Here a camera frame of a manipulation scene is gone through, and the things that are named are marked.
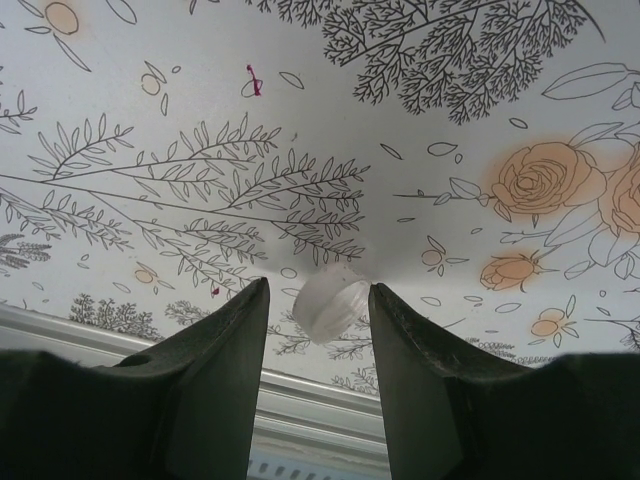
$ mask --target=white surface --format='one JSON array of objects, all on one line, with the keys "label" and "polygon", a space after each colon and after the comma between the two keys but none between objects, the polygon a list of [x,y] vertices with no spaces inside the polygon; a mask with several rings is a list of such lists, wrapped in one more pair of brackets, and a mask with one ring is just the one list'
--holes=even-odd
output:
[{"label": "white surface", "polygon": [[[43,12],[50,4],[32,3]],[[128,0],[135,18],[123,0],[65,3],[78,21],[78,31],[69,35],[60,30],[74,30],[69,27],[75,26],[75,17],[63,7],[40,18],[24,2],[0,2],[2,109],[15,114],[20,99],[25,111],[37,107],[29,114],[32,121],[14,118],[19,127],[0,119],[5,129],[19,132],[0,130],[0,234],[20,231],[18,209],[59,235],[47,239],[43,231],[33,233],[27,222],[25,238],[5,245],[14,251],[21,241],[51,245],[47,261],[1,267],[9,275],[0,277],[7,304],[68,318],[72,307],[80,308],[74,301],[81,302],[84,293],[96,312],[99,302],[109,304],[109,299],[113,309],[135,305],[136,315],[149,313],[150,329],[167,336],[182,328],[176,315],[184,317],[184,302],[195,312],[189,317],[193,319],[220,307],[243,279],[266,275],[272,285],[272,323],[265,366],[376,394],[366,321],[326,346],[312,345],[287,321],[298,289],[325,261],[335,261],[338,251],[343,253],[340,260],[345,252],[360,257],[352,259],[355,268],[373,281],[388,283],[433,321],[521,363],[640,345],[635,320],[640,194],[633,180],[640,165],[631,146],[640,138],[638,2],[533,0],[518,10],[522,2],[515,0],[442,0],[428,2],[431,9],[422,11],[423,2],[400,0],[404,13],[398,14],[384,11],[393,3],[387,1],[345,10],[352,2],[300,0],[298,6],[317,10],[293,12],[291,23],[282,11],[287,2],[272,0],[253,0],[252,5],[241,0]],[[448,13],[447,4],[453,8]],[[260,11],[265,5],[271,13]],[[328,5],[337,9],[334,14]],[[318,16],[304,28],[296,15],[310,12]],[[575,33],[558,25],[559,12],[582,16]],[[341,13],[353,14],[344,25],[335,16]],[[492,14],[506,21],[492,27]],[[379,18],[387,20],[376,26]],[[368,28],[354,40],[348,31],[356,21]],[[34,27],[58,31],[25,30]],[[381,35],[394,28],[410,31],[390,34],[393,40],[385,43]],[[511,33],[492,47],[489,41],[495,37],[483,32],[502,28],[512,28]],[[446,35],[456,32],[469,35],[461,38],[471,41],[481,56],[460,59],[465,48],[447,51],[432,38],[448,45],[456,40]],[[568,36],[565,45],[542,51],[539,42],[562,32]],[[54,33],[66,45],[66,54]],[[323,53],[335,47],[335,42],[327,44],[334,34],[346,42],[343,46],[349,38],[355,42],[357,58],[340,57],[343,67]],[[375,65],[367,71],[368,63],[385,64],[385,55],[398,60],[396,41],[403,42],[398,49],[407,55],[398,67],[407,75],[397,78],[397,88],[397,63],[380,66],[380,75]],[[452,57],[461,64],[456,66]],[[78,67],[78,59],[91,72]],[[488,116],[480,111],[482,118],[458,125],[449,119],[452,104],[458,103],[452,98],[445,98],[441,107],[426,108],[423,101],[425,111],[418,116],[407,112],[398,98],[406,79],[428,87],[444,78],[440,72],[420,80],[423,60],[443,62],[444,67],[434,68],[452,75],[453,85],[467,98],[463,106],[471,107],[474,99],[492,103]],[[491,72],[486,82],[478,80],[483,61],[491,64],[485,69]],[[253,90],[249,64],[262,81],[261,96],[248,96]],[[527,65],[528,73],[535,70],[536,78],[514,86],[513,76],[522,80],[527,74],[511,75],[516,64]],[[364,101],[358,101],[354,88],[367,79],[381,95],[368,97],[366,88],[360,88]],[[480,83],[470,87],[464,79]],[[507,98],[498,98],[502,81],[514,88],[517,100],[509,101],[509,88],[503,90]],[[112,152],[104,138],[98,140],[103,114],[104,135],[119,135],[133,148],[113,140]],[[203,121],[209,141],[201,148],[198,137],[206,140]],[[130,126],[134,130],[125,134]],[[258,148],[249,138],[260,126],[254,137],[262,142]],[[74,141],[76,128],[78,145],[71,149],[73,158],[65,160],[65,137]],[[271,140],[260,140],[267,132]],[[85,135],[89,143],[98,143],[83,152],[98,163],[75,153],[86,146]],[[267,141],[273,143],[269,152]],[[191,149],[204,151],[189,160]],[[528,152],[526,160],[523,152]],[[247,161],[256,157],[245,165],[231,162],[233,155]],[[58,169],[54,156],[64,160],[64,168]],[[59,175],[54,179],[34,171],[51,169],[47,162],[55,162]],[[308,180],[302,172],[285,173],[289,162],[294,170],[308,170]],[[184,168],[172,170],[176,165]],[[210,193],[199,184],[202,198],[195,186],[187,185],[187,198],[185,181],[194,184],[202,178],[210,182]],[[322,191],[318,182],[324,182]],[[307,183],[310,190],[300,186]],[[351,196],[348,204],[335,198],[340,192]],[[100,214],[107,226],[111,220],[119,224],[109,228],[130,232],[115,237],[133,249],[105,250],[96,238],[89,244],[87,230],[98,234],[102,227],[78,217],[89,215],[91,207],[93,220]],[[325,209],[330,216],[323,219]],[[71,221],[70,215],[76,215],[77,237],[64,223]],[[207,228],[227,233],[202,233],[205,220]],[[352,222],[357,230],[320,225],[326,222]],[[317,232],[309,223],[318,225]],[[365,250],[345,250],[351,246]],[[246,258],[240,263],[238,250],[246,251],[245,256],[264,255],[255,256],[255,263]],[[200,265],[195,255],[205,251],[208,266]],[[194,271],[187,271],[190,264],[198,270],[195,279]],[[111,318],[82,316],[88,317],[95,323]]]}]

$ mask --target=air vent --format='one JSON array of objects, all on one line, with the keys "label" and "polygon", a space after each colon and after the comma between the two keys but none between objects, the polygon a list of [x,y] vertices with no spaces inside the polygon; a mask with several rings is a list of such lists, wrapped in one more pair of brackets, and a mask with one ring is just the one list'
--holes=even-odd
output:
[{"label": "air vent", "polygon": [[247,480],[378,480],[251,450]]}]

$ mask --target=white molding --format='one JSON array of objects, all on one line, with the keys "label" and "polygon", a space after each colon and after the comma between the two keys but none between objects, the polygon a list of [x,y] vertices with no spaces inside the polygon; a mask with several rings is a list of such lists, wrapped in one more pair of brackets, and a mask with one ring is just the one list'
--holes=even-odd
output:
[{"label": "white molding", "polygon": [[[0,305],[0,349],[43,349],[96,366],[113,365],[152,344]],[[298,462],[305,471],[320,465],[344,472],[344,480],[390,478],[377,398],[267,369],[260,380],[252,447],[252,456],[265,455],[272,464]]]}]

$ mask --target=white bottle cap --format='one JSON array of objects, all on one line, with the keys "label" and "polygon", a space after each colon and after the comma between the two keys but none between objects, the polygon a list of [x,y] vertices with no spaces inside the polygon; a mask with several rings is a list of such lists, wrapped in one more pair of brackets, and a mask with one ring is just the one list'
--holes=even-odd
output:
[{"label": "white bottle cap", "polygon": [[293,304],[293,319],[313,343],[338,338],[367,314],[367,277],[344,263],[323,267],[304,284]]}]

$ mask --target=orange rose illustration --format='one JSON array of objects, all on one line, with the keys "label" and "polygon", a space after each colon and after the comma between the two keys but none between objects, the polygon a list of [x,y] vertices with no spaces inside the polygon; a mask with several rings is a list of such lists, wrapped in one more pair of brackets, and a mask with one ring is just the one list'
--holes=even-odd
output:
[{"label": "orange rose illustration", "polygon": [[632,159],[609,179],[607,190],[598,199],[602,220],[615,235],[619,229],[640,233],[640,161]]},{"label": "orange rose illustration", "polygon": [[489,265],[484,267],[480,275],[480,283],[489,290],[505,290],[507,288],[519,286],[524,292],[524,282],[534,274],[552,272],[538,265],[542,256],[534,258],[525,255],[515,255],[511,257],[494,257]]},{"label": "orange rose illustration", "polygon": [[564,143],[542,143],[516,152],[492,186],[496,211],[544,214],[562,206],[584,205],[600,197],[605,176],[594,158]]}]

